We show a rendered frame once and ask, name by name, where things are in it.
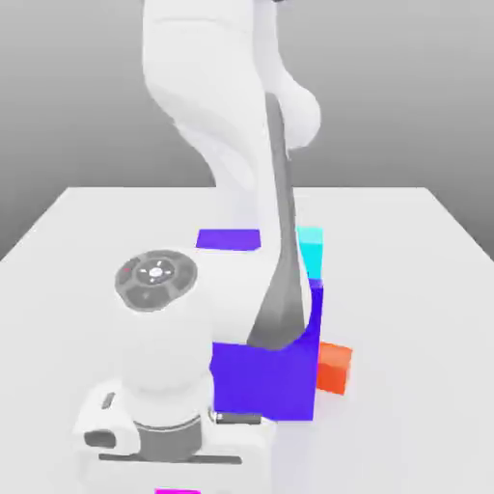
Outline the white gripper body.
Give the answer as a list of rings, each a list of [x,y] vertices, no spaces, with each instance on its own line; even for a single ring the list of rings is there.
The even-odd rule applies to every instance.
[[[140,454],[93,453],[78,458],[77,494],[272,494],[277,424],[203,421],[202,447],[182,461],[147,461]]]

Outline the small orange cube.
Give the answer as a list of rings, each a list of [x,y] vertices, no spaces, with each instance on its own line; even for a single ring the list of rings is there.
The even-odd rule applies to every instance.
[[[343,396],[349,377],[353,350],[349,347],[321,342],[319,344],[316,388]]]

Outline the small cyan cube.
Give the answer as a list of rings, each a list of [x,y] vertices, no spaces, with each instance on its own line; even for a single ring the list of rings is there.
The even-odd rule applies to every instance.
[[[308,277],[313,280],[321,280],[324,246],[323,229],[300,226],[297,228],[297,235]]]

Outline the large blue box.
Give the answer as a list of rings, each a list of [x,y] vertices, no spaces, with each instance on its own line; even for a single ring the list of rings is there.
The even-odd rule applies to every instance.
[[[214,306],[219,328],[213,337],[211,371],[218,412],[254,413],[273,421],[311,421],[323,282],[308,277],[312,312],[305,332],[281,350],[265,350],[239,342],[234,326],[244,318],[226,300]]]

